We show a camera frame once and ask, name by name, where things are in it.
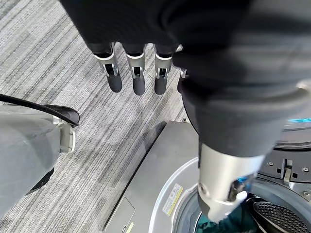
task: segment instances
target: teal cloth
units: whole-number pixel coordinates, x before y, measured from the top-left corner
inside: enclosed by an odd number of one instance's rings
[[[196,233],[256,233],[257,224],[242,204],[218,224],[201,215]]]

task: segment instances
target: blue light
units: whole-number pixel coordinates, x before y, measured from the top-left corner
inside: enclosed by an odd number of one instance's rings
[[[247,180],[247,177],[239,177],[238,178],[238,182],[241,182],[241,183],[243,183],[246,180]]]
[[[288,121],[292,123],[306,123],[306,122],[311,122],[311,118],[289,119]]]

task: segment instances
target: screw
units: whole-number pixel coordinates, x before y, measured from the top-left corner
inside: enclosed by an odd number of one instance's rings
[[[307,192],[307,191],[304,191],[304,192],[303,192],[303,195],[304,195],[305,197],[309,197],[309,196],[310,196],[310,193]]]

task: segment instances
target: striped carpet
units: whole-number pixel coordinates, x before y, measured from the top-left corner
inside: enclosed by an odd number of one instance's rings
[[[154,54],[146,55],[146,93],[138,97],[120,44],[123,89],[110,91],[95,58],[55,0],[0,1],[0,93],[65,105],[81,115],[73,154],[63,154],[50,182],[0,220],[0,233],[103,231],[130,177],[163,121],[185,117],[172,69],[163,96],[154,93]]]

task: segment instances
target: small label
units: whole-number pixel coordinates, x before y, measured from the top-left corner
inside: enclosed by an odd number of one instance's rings
[[[179,184],[175,184],[173,190],[171,191],[169,197],[167,198],[165,205],[162,209],[162,211],[167,215],[170,216],[179,197],[181,192],[183,191],[183,187],[180,186]]]
[[[133,223],[133,222],[131,222],[130,226],[127,228],[126,233],[130,233],[130,232],[131,232],[131,230],[132,230],[132,228],[133,228],[133,226],[134,226],[134,223]]]

